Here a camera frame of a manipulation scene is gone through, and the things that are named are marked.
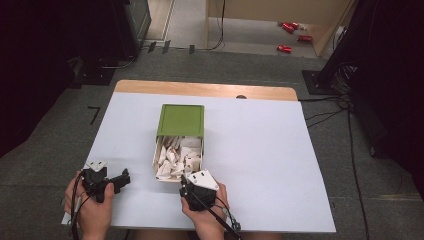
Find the white tabletop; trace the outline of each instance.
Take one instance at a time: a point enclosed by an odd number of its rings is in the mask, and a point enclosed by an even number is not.
[[[87,159],[108,161],[108,177],[128,168],[112,226],[193,229],[178,183],[152,169],[162,104],[205,106],[202,167],[227,186],[242,231],[335,232],[302,107],[294,101],[115,92]],[[62,223],[69,216],[65,214]]]

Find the human hand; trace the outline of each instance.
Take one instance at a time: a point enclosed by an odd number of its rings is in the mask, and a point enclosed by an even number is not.
[[[218,183],[219,190],[216,192],[215,206],[211,208],[222,220],[226,220],[227,216],[222,211],[224,208],[224,204],[229,208],[227,200],[227,189],[224,184]],[[191,219],[194,223],[194,227],[196,228],[197,235],[202,240],[208,239],[224,239],[224,227],[215,219],[215,217],[209,211],[191,211],[188,205],[188,202],[185,198],[181,198],[182,211],[187,217]]]
[[[77,176],[71,180],[68,185],[68,188],[65,191],[65,212],[71,214],[71,201],[72,201],[72,192]],[[105,239],[107,230],[112,221],[112,205],[113,205],[113,196],[114,185],[109,183],[105,189],[105,199],[103,203],[98,203],[91,197],[88,197],[85,193],[85,189],[82,186],[82,180],[78,182],[77,192],[75,196],[75,205],[79,196],[81,196],[81,203],[87,200],[79,210],[78,214],[78,224],[80,225],[83,231],[83,239]]]

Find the red object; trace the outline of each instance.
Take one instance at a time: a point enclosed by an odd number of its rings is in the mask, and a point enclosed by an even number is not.
[[[279,44],[277,46],[277,51],[285,52],[285,53],[291,53],[292,48],[288,46],[284,46],[283,44]]]
[[[299,29],[299,23],[289,23],[294,29]]]
[[[294,32],[294,28],[290,25],[290,23],[283,23],[283,29],[289,33]]]
[[[297,41],[311,42],[312,41],[312,36],[309,36],[309,35],[299,35],[299,36],[297,36]]]

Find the green lid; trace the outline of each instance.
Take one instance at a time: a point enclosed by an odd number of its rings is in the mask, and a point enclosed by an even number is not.
[[[202,105],[162,105],[158,136],[203,137]]]

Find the black controller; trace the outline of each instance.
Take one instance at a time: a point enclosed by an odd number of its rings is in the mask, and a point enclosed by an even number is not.
[[[205,206],[199,202],[199,200],[201,200],[209,208],[214,206],[216,197],[215,190],[194,185],[193,183],[187,181],[184,174],[181,175],[181,185],[183,187],[180,189],[180,196],[187,200],[191,211],[200,212],[206,210]]]
[[[108,179],[107,168],[103,167],[100,171],[96,172],[93,169],[83,169],[82,176],[84,180],[82,186],[87,191],[87,195],[91,197],[96,197],[96,201],[102,203],[105,199],[105,189],[106,185],[113,183],[115,194],[121,192],[121,188],[131,182],[128,169],[124,169],[122,175]]]

